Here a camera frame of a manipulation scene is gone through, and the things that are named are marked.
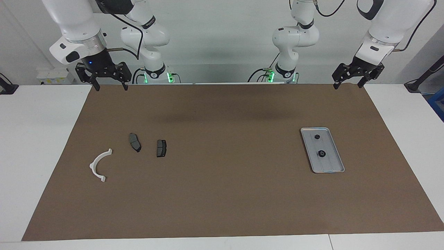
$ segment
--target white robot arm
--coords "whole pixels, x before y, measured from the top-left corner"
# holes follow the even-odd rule
[[[313,0],[295,0],[291,15],[297,21],[297,26],[274,31],[273,44],[279,49],[277,63],[273,66],[274,81],[292,82],[299,59],[295,48],[313,46],[319,40],[319,30],[314,25],[314,12]]]
[[[334,88],[338,89],[343,81],[352,77],[362,77],[359,88],[367,81],[377,79],[384,69],[383,59],[390,55],[432,3],[433,0],[358,0],[359,13],[371,20],[372,25],[352,63],[340,64],[333,73]]]
[[[168,31],[156,22],[146,0],[135,0],[133,9],[126,17],[134,22],[143,32],[143,42],[140,56],[145,64],[144,71],[150,83],[169,82],[171,80],[168,66],[162,60],[161,54],[155,47],[167,45],[170,42]],[[140,42],[140,31],[132,27],[124,27],[120,33],[124,44],[137,51]]]
[[[100,90],[96,80],[98,77],[118,80],[124,89],[128,90],[125,83],[131,80],[131,72],[125,62],[113,63],[88,0],[42,2],[62,32],[62,37],[50,47],[51,54],[66,65],[81,59],[82,62],[77,63],[75,67],[77,75],[82,82],[92,84],[97,91]],[[127,9],[133,8],[131,0],[123,0],[120,3]]]

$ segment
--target black round part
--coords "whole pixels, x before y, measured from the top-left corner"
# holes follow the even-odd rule
[[[327,154],[325,153],[324,150],[319,150],[319,152],[317,153],[320,157],[325,157]]]

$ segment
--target white wall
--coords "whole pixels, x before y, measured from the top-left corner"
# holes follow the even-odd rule
[[[36,84],[37,69],[52,64],[0,0],[0,72],[17,84]]]
[[[52,66],[62,67],[48,50],[61,34],[41,1],[0,1],[4,2],[38,49],[43,51],[43,55],[40,55],[42,65],[46,61],[44,57],[47,57]],[[339,3],[340,0],[319,1],[324,13],[330,13]],[[276,56],[278,50],[271,40],[273,31],[281,26],[296,24],[290,16],[286,0],[151,0],[150,4],[158,22],[171,33],[170,44],[160,48],[164,60],[173,66],[184,82],[246,81],[251,72],[267,67]],[[419,29],[409,49],[387,58],[384,61],[385,71],[373,83],[390,83],[441,27],[443,15],[444,2],[438,1],[435,11]],[[110,15],[96,14],[95,17],[103,32],[108,34],[108,47],[122,47],[119,33],[125,25]],[[316,14],[315,24],[321,32],[319,43],[298,50],[300,82],[332,83],[331,74],[339,63],[351,61],[370,22],[357,12],[356,0],[348,0],[333,17],[324,18]],[[5,24],[1,25],[0,44],[3,44],[4,34],[9,36],[13,31],[4,31]],[[23,62],[23,55],[18,56],[22,45],[1,45],[0,48],[3,50],[5,47],[12,55],[8,58],[2,56],[0,69],[5,67],[8,60]],[[128,53],[113,52],[112,57],[115,63],[127,62],[131,70],[142,66]],[[34,83],[35,70],[31,66],[26,68],[8,68],[5,73],[12,75],[19,83]],[[100,83],[113,81],[100,79]]]
[[[393,83],[403,84],[419,78],[444,55],[444,25],[401,71]],[[444,87],[444,69],[427,78],[420,86],[423,93],[436,92]]]

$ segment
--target black stand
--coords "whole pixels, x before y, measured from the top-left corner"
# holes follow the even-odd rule
[[[3,91],[0,92],[0,95],[12,95],[19,87],[17,84],[8,84],[1,78],[0,78],[0,86],[3,88]]]
[[[404,86],[410,93],[421,93],[418,88],[419,86],[427,79],[429,76],[431,76],[433,73],[436,73],[440,67],[444,64],[444,56],[442,56],[436,63],[430,67],[418,80],[416,80],[414,83],[406,83]]]

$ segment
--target green led light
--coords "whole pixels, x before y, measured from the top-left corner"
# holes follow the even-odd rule
[[[167,72],[166,75],[168,76],[168,82],[169,83],[173,83],[174,82],[174,76],[172,76],[169,72]]]
[[[271,75],[268,76],[268,82],[273,82],[274,80],[274,72],[270,71]]]

